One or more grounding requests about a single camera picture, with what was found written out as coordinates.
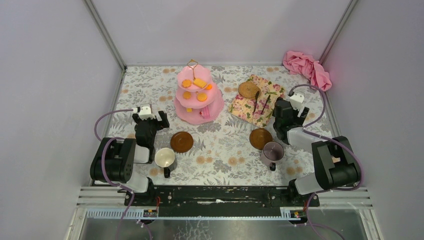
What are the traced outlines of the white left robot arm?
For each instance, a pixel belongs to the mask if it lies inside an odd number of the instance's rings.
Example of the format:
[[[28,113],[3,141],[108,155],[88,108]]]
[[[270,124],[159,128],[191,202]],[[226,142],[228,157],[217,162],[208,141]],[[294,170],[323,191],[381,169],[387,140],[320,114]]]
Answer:
[[[100,138],[97,133],[100,120],[120,112],[132,112],[135,138]],[[155,192],[149,188],[150,179],[140,175],[133,176],[133,168],[136,161],[142,164],[153,162],[156,134],[170,127],[167,113],[161,110],[158,115],[160,119],[146,106],[114,110],[102,115],[94,125],[94,133],[100,144],[90,165],[91,179],[136,193],[136,199],[144,206],[152,204]]]

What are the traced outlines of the floral rectangular serving tray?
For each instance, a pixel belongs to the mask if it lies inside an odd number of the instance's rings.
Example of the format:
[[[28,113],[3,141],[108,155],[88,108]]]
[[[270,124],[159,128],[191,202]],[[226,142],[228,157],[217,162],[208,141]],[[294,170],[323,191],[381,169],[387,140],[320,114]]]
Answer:
[[[269,92],[271,94],[272,110],[265,116],[252,116],[254,108],[254,98],[245,98],[242,97],[239,93],[237,93],[232,103],[228,107],[228,112],[233,116],[238,117],[259,128],[264,128],[268,125],[271,119],[277,98],[284,97],[285,88],[277,83],[274,83],[254,74],[249,76],[247,81],[252,81],[253,83],[255,83],[260,88],[261,94],[265,94],[266,92]]]

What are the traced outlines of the pink cake slice toy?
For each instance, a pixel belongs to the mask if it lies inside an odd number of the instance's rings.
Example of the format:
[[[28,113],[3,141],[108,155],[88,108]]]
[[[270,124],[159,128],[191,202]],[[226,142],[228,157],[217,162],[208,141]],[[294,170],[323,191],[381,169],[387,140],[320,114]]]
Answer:
[[[199,114],[204,120],[209,119],[211,117],[210,111],[206,108],[203,108],[202,110],[200,110]]]

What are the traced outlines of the round orange cookie toy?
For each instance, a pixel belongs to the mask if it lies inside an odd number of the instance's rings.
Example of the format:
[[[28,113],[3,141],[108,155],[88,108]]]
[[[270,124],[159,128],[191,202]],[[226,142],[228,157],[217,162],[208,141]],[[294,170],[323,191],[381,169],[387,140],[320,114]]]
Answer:
[[[191,92],[189,92],[189,91],[185,91],[185,92],[183,93],[182,97],[183,97],[185,100],[188,100],[188,99],[190,99],[190,98],[192,97],[192,93],[191,93]]]

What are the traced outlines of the small orange cookie toy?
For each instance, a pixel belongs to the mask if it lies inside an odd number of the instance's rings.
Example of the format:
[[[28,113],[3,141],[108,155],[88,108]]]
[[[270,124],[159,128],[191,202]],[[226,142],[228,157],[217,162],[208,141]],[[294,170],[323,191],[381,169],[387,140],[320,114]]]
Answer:
[[[208,99],[208,95],[206,93],[198,93],[196,98],[199,102],[205,102]]]

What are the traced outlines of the orange flower cookie toy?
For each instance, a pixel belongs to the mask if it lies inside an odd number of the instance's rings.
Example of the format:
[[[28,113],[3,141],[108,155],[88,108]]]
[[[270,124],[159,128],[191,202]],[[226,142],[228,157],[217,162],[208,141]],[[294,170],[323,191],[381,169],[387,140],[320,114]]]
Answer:
[[[192,85],[192,80],[190,79],[185,79],[181,82],[181,86],[183,88],[189,88]]]

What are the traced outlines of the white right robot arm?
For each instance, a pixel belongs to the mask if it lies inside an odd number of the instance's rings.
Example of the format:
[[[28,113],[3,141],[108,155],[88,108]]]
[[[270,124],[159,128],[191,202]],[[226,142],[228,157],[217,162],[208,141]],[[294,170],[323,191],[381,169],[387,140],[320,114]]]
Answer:
[[[340,189],[362,179],[362,170],[349,140],[344,136],[329,138],[304,129],[308,112],[309,108],[299,102],[279,97],[272,113],[277,138],[312,155],[314,172],[289,182],[286,198],[293,206],[301,205],[309,194]]]

